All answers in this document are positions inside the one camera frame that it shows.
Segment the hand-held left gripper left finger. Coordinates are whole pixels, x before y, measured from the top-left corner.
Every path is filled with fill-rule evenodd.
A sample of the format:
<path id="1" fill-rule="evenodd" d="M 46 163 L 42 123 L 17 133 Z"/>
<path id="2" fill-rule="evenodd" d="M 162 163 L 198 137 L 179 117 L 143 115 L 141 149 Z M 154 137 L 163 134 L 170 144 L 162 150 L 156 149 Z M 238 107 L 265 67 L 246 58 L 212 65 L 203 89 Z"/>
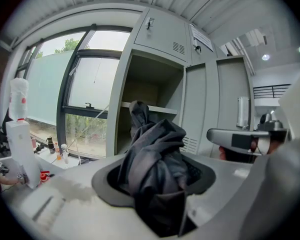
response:
<path id="1" fill-rule="evenodd" d="M 61 171 L 31 190 L 15 186 L 3 192 L 13 215 L 36 239 L 154 240 L 155 233 L 131 207 L 114 207 L 93 189 L 95 174 L 117 166 L 115 155 Z"/>

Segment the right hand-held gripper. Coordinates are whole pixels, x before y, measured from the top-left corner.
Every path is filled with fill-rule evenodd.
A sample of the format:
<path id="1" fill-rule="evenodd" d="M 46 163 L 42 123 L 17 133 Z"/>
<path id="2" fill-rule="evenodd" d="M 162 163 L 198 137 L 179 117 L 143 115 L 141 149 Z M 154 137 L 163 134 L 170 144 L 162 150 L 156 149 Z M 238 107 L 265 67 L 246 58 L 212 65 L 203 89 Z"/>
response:
<path id="1" fill-rule="evenodd" d="M 211 128 L 206 138 L 226 150 L 245 155 L 266 155 L 271 140 L 284 143 L 290 140 L 290 131 L 280 120 L 272 119 L 271 113 L 260 117 L 257 131 Z"/>

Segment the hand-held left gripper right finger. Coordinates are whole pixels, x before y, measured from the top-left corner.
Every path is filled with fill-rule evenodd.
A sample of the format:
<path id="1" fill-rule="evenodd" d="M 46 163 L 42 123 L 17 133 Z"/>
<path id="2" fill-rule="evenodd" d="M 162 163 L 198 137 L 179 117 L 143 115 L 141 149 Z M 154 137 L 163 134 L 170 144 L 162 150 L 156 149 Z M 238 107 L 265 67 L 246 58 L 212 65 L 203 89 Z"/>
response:
<path id="1" fill-rule="evenodd" d="M 256 159 L 234 196 L 184 240 L 300 240 L 300 139 Z"/>

